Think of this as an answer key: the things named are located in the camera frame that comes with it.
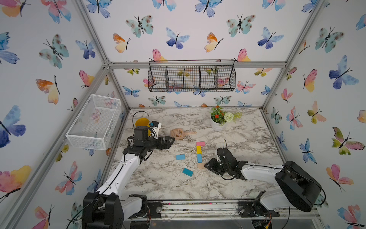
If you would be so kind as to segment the tan building block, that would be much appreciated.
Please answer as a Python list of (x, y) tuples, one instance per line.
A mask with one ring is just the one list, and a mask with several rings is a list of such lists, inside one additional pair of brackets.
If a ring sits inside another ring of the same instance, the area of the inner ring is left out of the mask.
[(205, 168), (204, 163), (197, 163), (197, 168), (198, 169), (204, 169)]

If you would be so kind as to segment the light blue building block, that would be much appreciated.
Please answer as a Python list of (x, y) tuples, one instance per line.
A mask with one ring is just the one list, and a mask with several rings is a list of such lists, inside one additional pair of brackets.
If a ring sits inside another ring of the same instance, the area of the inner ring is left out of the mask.
[(185, 160), (185, 154), (176, 155), (176, 160)]

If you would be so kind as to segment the yellow building block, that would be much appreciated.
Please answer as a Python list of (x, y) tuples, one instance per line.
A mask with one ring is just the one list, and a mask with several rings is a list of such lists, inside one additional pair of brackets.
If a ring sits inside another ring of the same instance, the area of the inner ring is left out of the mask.
[(197, 154), (202, 154), (202, 147), (201, 146), (196, 146), (196, 153)]

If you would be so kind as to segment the teal building block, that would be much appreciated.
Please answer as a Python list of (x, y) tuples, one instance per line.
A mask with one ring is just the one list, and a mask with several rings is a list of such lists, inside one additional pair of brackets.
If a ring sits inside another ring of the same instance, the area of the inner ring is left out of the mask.
[(183, 174), (189, 176), (189, 177), (192, 177), (193, 176), (193, 171), (187, 169), (187, 168), (184, 168), (183, 169)]

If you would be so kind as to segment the pink building block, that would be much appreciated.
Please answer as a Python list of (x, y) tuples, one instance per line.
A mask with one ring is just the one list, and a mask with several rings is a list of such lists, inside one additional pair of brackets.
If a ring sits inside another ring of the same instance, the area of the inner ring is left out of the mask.
[(204, 141), (196, 142), (196, 145), (197, 145), (197, 146), (204, 147), (204, 146), (205, 146), (205, 142), (204, 142)]

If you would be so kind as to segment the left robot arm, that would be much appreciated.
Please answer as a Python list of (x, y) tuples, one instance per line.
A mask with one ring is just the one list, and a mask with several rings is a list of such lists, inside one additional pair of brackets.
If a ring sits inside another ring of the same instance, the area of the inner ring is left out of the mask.
[(169, 149), (175, 139), (159, 136), (161, 123), (138, 126), (132, 143), (123, 151), (123, 158), (109, 179), (96, 192), (89, 192), (83, 200), (83, 229), (120, 229), (130, 217), (145, 218), (149, 213), (145, 195), (131, 194), (126, 200), (121, 195), (132, 174), (146, 161), (153, 150)]

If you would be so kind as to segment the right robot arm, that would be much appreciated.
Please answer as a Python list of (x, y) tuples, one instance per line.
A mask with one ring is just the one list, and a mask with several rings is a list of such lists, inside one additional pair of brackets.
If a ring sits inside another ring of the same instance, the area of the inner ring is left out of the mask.
[(237, 160), (227, 148), (217, 150), (218, 159), (212, 158), (205, 168), (228, 180), (258, 180), (278, 186), (273, 191), (262, 191), (253, 200), (239, 203), (238, 213), (242, 218), (268, 216), (280, 208), (296, 208), (310, 212), (323, 192), (321, 185), (297, 163), (287, 161), (271, 166), (250, 164)]

